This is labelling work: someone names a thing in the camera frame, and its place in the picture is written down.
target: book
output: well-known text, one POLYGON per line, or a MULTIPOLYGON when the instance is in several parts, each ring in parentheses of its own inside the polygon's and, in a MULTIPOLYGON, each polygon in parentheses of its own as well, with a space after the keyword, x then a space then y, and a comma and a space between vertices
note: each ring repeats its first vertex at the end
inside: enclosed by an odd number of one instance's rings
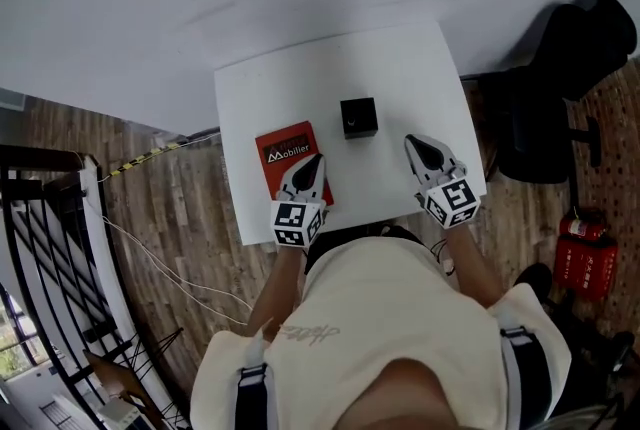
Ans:
MULTIPOLYGON (((306 156, 320 152, 309 121, 261 135, 256 138, 256 145, 272 200, 276 198, 284 173, 306 156)), ((327 206, 333 204, 327 180, 322 198, 327 206)))

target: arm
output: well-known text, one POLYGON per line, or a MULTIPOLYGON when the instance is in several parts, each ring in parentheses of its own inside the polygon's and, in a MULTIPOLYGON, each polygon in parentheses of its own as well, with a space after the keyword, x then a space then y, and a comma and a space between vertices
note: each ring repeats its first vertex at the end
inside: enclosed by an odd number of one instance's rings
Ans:
POLYGON ((466 224, 445 231, 451 259, 456 266, 460 293, 484 307, 495 304, 504 290, 498 275, 478 250, 466 224))
POLYGON ((298 275, 302 266, 302 250, 293 247, 281 247, 273 265, 267 283, 249 317, 247 335, 254 336, 264 328, 264 338, 273 341, 280 325, 293 311, 298 294, 298 275))

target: black pants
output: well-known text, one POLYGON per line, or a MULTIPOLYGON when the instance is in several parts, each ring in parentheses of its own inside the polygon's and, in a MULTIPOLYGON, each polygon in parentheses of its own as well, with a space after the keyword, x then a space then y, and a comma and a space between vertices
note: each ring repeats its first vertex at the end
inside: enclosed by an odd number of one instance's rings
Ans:
POLYGON ((367 226, 350 227, 348 229, 339 229, 338 231, 331 231, 329 233, 322 233, 318 236, 315 242, 309 247, 307 254, 307 265, 304 269, 304 273, 308 274, 311 267, 315 265, 316 261, 320 259, 322 255, 329 252, 331 249, 335 249, 340 245, 358 240, 359 238, 366 238, 368 236, 387 236, 389 238, 404 238, 420 245, 424 244, 410 231, 407 231, 404 227, 390 226, 389 224, 370 224, 367 226))

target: black box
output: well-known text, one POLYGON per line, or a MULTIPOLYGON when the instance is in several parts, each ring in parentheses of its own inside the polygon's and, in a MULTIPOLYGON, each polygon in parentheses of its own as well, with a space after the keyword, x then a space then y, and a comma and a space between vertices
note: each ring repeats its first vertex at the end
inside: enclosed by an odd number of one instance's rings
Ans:
POLYGON ((378 132, 378 118, 373 98, 340 101, 344 138, 373 137, 378 132))

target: backpack strap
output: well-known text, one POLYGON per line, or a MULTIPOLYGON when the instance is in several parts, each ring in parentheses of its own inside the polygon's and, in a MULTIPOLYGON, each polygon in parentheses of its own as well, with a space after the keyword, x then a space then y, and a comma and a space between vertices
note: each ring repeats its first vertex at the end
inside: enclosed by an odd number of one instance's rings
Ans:
POLYGON ((544 421, 551 407, 551 377, 544 349, 524 327, 501 329, 507 375, 507 430, 526 430, 544 421))
POLYGON ((246 365, 238 371, 235 430, 277 430, 273 371, 264 361, 264 338, 260 330, 245 356, 246 365))

